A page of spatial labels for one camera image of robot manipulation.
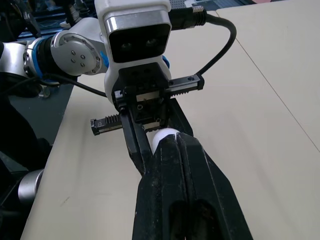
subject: cable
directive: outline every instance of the cable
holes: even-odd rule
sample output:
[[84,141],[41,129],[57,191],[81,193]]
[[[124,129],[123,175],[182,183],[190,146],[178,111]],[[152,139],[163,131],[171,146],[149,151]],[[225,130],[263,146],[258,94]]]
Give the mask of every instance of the cable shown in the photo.
[[67,77],[65,77],[65,76],[60,76],[60,75],[57,75],[57,74],[45,74],[44,76],[43,76],[43,78],[45,78],[45,79],[56,79],[56,80],[58,80],[59,82],[64,82],[64,83],[68,83],[68,84],[72,84],[72,85],[75,85],[75,86],[77,86],[77,87],[79,87],[79,88],[81,88],[81,89],[84,89],[84,90],[87,90],[87,91],[89,91],[89,92],[91,92],[91,93],[93,93],[93,94],[97,94],[97,95],[99,95],[99,96],[102,96],[102,97],[107,97],[106,96],[106,94],[103,92],[103,91],[99,91],[99,90],[97,90],[97,89],[94,89],[94,88],[92,88],[92,87],[89,87],[89,86],[87,86],[87,85],[84,85],[84,84],[82,84],[82,83],[80,83],[80,82],[77,82],[77,81],[75,81],[75,80],[72,80],[72,79],[70,79],[70,78],[67,78]]
[[227,19],[212,16],[210,14],[206,15],[206,23],[223,26],[230,31],[230,37],[226,45],[221,49],[221,51],[211,59],[203,68],[201,68],[196,74],[204,74],[209,68],[211,68],[217,61],[219,61],[228,50],[231,48],[232,44],[234,44],[237,36],[236,26]]
[[[67,84],[72,84],[72,85],[75,85],[81,89],[84,89],[84,90],[87,90],[93,94],[97,94],[99,96],[102,96],[102,97],[107,97],[106,94],[103,92],[103,91],[99,91],[99,90],[96,90],[92,87],[89,87],[87,85],[84,85],[80,82],[77,82],[75,80],[72,80],[70,78],[67,78],[67,77],[64,77],[64,76],[60,76],[58,74],[45,74],[43,75],[43,78],[44,79],[57,79],[59,82],[62,82],[62,83],[67,83]],[[11,91],[13,91],[14,89],[22,86],[22,85],[25,85],[25,84],[28,84],[28,83],[31,83],[31,82],[36,82],[36,81],[40,81],[41,84],[46,84],[47,86],[52,86],[52,87],[55,87],[57,86],[56,84],[55,85],[51,85],[51,84],[48,84],[46,82],[44,82],[43,80],[41,80],[39,77],[32,77],[32,78],[27,78],[23,81],[20,81],[18,83],[16,83],[15,85],[13,85],[12,87],[8,88],[7,90],[3,91],[3,92],[0,92],[0,97],[2,96],[5,96],[7,94],[9,94]]]
[[26,85],[28,83],[31,83],[31,82],[36,82],[39,80],[39,77],[32,77],[32,78],[27,78],[23,81],[20,81],[18,83],[16,83],[15,85],[13,85],[12,87],[9,87],[7,90],[3,91],[3,92],[0,92],[0,97],[3,97],[5,95],[7,95],[8,93],[10,93],[12,90],[15,90],[16,88],[22,86],[22,85]]

